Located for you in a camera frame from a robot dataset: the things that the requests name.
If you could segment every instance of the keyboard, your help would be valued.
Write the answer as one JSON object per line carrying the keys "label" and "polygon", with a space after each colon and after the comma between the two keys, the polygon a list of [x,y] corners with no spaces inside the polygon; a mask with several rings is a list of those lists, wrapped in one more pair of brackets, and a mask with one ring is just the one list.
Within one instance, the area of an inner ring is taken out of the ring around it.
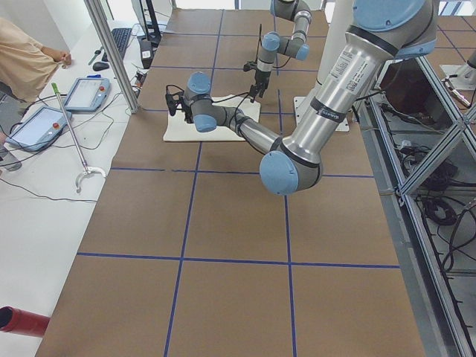
{"label": "keyboard", "polygon": [[[111,31],[112,37],[114,38],[116,46],[118,47],[120,58],[124,58],[126,55],[127,44],[129,43],[131,32],[131,28],[113,28]],[[107,53],[105,51],[101,61],[108,62]]]}

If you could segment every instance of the blue-edged device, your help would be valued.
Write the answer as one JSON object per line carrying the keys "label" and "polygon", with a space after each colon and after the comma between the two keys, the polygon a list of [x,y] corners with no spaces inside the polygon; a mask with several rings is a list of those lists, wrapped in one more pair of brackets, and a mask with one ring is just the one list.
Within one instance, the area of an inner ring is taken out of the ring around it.
{"label": "blue-edged device", "polygon": [[111,91],[107,78],[77,78],[64,101],[70,112],[96,112]]}
{"label": "blue-edged device", "polygon": [[16,127],[6,142],[26,151],[40,151],[51,145],[66,125],[65,117],[59,109],[42,106],[24,123]]}

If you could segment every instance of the gray machine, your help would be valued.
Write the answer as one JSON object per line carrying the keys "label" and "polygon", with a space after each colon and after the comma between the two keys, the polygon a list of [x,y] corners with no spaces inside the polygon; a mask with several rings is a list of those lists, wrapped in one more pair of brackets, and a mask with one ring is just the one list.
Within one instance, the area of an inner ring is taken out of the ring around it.
{"label": "gray machine", "polygon": [[[212,105],[208,76],[196,72],[175,99],[166,94],[170,114],[178,104],[199,132],[227,126],[264,154],[263,184],[272,193],[288,195],[317,184],[323,168],[320,152],[353,103],[368,91],[383,63],[430,53],[436,43],[438,0],[355,0],[353,23],[345,33],[347,45],[301,122],[284,138],[245,116],[239,108]],[[263,96],[276,54],[299,60],[309,47],[306,34],[312,16],[302,0],[272,0],[271,13],[295,23],[291,39],[277,33],[263,37],[251,86],[252,99]]]}

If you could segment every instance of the beige shirt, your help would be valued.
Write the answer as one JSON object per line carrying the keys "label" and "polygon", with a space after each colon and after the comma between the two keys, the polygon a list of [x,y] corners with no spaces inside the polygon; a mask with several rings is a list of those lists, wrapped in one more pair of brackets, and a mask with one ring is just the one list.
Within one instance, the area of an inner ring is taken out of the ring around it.
{"label": "beige shirt", "polygon": [[41,52],[43,45],[0,17],[0,82],[27,102],[35,101],[58,64]]}

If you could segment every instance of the computer mouse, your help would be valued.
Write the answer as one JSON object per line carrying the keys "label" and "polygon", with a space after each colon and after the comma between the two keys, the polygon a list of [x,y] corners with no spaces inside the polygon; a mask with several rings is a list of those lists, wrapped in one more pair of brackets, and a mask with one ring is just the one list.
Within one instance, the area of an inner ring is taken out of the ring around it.
{"label": "computer mouse", "polygon": [[107,68],[109,68],[109,64],[105,62],[95,62],[94,65],[92,65],[93,71],[102,71]]}

